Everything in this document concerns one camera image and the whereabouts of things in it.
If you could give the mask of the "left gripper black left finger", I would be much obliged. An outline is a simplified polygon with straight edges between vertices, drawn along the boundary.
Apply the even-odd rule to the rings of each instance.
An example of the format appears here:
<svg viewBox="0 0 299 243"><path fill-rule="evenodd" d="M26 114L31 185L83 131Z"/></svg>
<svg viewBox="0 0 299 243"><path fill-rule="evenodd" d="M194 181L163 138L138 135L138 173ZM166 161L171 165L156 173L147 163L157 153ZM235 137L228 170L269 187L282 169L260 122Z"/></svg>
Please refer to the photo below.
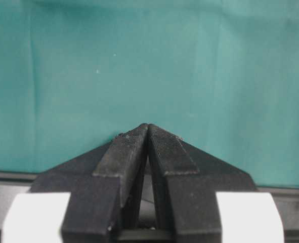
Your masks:
<svg viewBox="0 0 299 243"><path fill-rule="evenodd" d="M32 193L70 192L61 226L64 240L109 240L113 231L137 227L148 125L40 173Z"/></svg>

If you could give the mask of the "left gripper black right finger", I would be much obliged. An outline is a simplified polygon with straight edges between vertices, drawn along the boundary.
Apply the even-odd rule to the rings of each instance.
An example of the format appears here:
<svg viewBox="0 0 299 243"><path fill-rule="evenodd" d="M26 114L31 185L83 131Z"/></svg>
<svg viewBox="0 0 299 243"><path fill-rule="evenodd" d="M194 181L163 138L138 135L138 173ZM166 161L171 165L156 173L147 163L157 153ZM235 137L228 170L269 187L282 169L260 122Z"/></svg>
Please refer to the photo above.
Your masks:
<svg viewBox="0 0 299 243"><path fill-rule="evenodd" d="M255 192L251 176L154 124L147 138L158 228L174 237L220 237L216 192Z"/></svg>

